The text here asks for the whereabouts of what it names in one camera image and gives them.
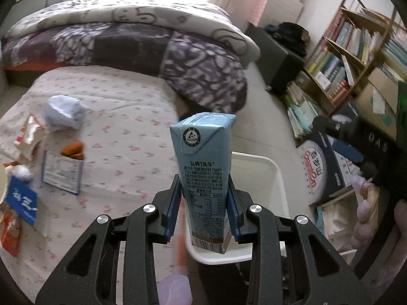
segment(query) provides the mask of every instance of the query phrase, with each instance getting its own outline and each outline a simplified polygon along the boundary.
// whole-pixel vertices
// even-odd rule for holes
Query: red package
[[[20,248],[20,217],[13,209],[8,209],[4,215],[4,229],[1,235],[1,244],[13,257],[17,257]]]

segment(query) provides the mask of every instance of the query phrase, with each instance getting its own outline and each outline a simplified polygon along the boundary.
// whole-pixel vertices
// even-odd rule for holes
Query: label card
[[[11,176],[6,201],[31,226],[37,218],[38,194],[15,176]]]
[[[42,181],[69,193],[79,195],[83,161],[50,151],[44,152]]]

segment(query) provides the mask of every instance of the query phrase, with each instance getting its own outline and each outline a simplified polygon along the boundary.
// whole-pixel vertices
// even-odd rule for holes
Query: purple floral blanket
[[[2,53],[4,69],[101,65],[160,77],[213,112],[234,113],[246,101],[243,67],[230,46],[150,24],[56,26],[11,40]]]

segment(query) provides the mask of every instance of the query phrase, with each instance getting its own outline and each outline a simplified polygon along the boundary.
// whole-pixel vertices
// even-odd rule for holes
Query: blue milk carton
[[[198,113],[170,127],[192,244],[221,254],[231,238],[225,213],[235,118]]]

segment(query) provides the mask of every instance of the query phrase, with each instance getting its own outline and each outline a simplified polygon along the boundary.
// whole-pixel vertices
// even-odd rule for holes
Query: stack of books
[[[302,139],[311,133],[314,118],[324,114],[295,82],[288,85],[285,101],[288,106],[287,114],[293,128],[294,137]]]
[[[337,105],[355,85],[357,70],[348,62],[346,56],[338,58],[327,46],[320,46],[314,56],[307,71],[326,92],[332,104]]]
[[[385,62],[378,68],[396,84],[407,81],[407,43],[393,36],[382,52]]]
[[[371,34],[367,29],[359,29],[346,22],[343,14],[335,19],[333,26],[327,31],[326,37],[346,49],[364,64],[368,64],[372,60],[383,39],[379,32]]]

